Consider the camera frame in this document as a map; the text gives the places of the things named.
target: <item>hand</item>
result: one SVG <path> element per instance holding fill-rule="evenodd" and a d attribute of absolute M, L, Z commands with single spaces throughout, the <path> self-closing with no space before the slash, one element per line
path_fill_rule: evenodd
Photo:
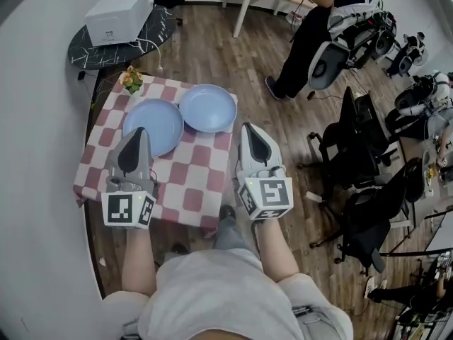
<path fill-rule="evenodd" d="M 436 165 L 438 167 L 445 167 L 447 165 L 447 160 L 444 157 L 437 157 Z"/>

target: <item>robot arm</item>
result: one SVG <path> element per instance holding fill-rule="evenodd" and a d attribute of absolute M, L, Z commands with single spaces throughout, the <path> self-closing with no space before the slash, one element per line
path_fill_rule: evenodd
<path fill-rule="evenodd" d="M 292 180 L 286 177 L 277 143 L 264 130 L 244 123 L 239 152 L 238 195 L 250 219 L 279 218 L 288 213 L 294 206 Z"/>
<path fill-rule="evenodd" d="M 149 226 L 157 182 L 149 173 L 152 164 L 149 136 L 137 128 L 109 152 L 107 193 L 101 194 L 104 224 L 109 227 Z"/>

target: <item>white t-shirt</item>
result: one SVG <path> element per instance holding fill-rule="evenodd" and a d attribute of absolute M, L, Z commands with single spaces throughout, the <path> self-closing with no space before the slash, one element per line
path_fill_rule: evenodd
<path fill-rule="evenodd" d="M 307 306 L 332 319 L 342 339 L 352 340 L 349 317 L 309 276 L 297 274 L 276 284 L 245 249 L 171 259 L 156 280 L 151 298 L 117 292 L 104 299 L 103 326 L 111 339 L 138 333 L 143 340 L 188 340 L 218 329 L 252 340 L 304 340 L 292 307 Z"/>

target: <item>white box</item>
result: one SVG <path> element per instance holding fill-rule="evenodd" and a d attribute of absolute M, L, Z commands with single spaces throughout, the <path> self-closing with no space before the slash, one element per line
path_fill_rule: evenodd
<path fill-rule="evenodd" d="M 294 207 L 291 178 L 245 178 L 238 190 L 252 220 L 280 218 Z"/>
<path fill-rule="evenodd" d="M 85 15 L 93 46 L 135 41 L 153 3 L 154 0 L 100 0 Z"/>
<path fill-rule="evenodd" d="M 101 201 L 104 224 L 126 229 L 146 229 L 156 204 L 147 191 L 102 193 Z"/>

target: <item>black pants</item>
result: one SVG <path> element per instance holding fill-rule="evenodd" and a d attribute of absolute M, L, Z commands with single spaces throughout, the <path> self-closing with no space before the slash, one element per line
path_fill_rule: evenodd
<path fill-rule="evenodd" d="M 409 306 L 411 299 L 420 291 L 419 286 L 407 286 L 401 288 L 392 288 L 390 290 L 376 289 L 369 293 L 368 298 L 375 302 L 397 301 L 403 305 Z"/>
<path fill-rule="evenodd" d="M 308 81 L 311 61 L 322 43 L 331 39 L 327 20 L 331 10 L 317 6 L 305 17 L 294 37 L 291 52 L 275 82 L 273 93 L 278 98 L 294 98 Z"/>
<path fill-rule="evenodd" d="M 395 108 L 387 115 L 385 123 L 390 131 L 395 131 L 403 126 L 410 125 L 397 134 L 392 135 L 390 137 L 390 142 L 397 141 L 398 137 L 409 137 L 419 141 L 428 138 L 428 117 L 425 114 L 419 116 L 402 116 Z"/>
<path fill-rule="evenodd" d="M 398 52 L 395 59 L 391 63 L 390 68 L 387 69 L 387 73 L 389 73 L 389 76 L 394 76 L 395 74 L 399 73 L 399 65 L 400 65 L 401 61 L 403 60 L 403 58 L 408 54 L 408 48 L 409 48 L 409 44 L 406 44 Z"/>

